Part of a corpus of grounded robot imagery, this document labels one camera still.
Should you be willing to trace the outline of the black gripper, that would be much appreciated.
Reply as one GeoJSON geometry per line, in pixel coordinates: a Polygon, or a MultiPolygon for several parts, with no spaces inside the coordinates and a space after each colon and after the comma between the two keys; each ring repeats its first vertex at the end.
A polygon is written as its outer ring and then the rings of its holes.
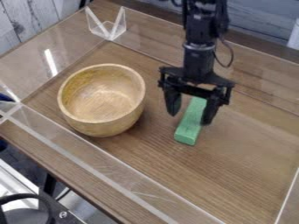
{"type": "Polygon", "coordinates": [[[213,71],[214,45],[182,44],[182,66],[161,66],[157,86],[162,90],[166,112],[176,116],[181,108],[181,94],[206,100],[200,124],[206,126],[221,105],[229,104],[234,83],[213,71]]]}

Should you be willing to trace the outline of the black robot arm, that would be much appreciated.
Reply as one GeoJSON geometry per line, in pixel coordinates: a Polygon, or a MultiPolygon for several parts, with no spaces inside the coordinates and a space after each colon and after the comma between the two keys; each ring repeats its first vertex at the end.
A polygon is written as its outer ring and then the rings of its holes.
{"type": "Polygon", "coordinates": [[[200,124],[209,125],[222,105],[229,104],[234,83],[213,71],[216,43],[228,31],[228,0],[181,0],[181,21],[185,31],[182,66],[161,66],[157,87],[162,90],[166,112],[174,116],[181,107],[181,94],[206,101],[200,124]]]}

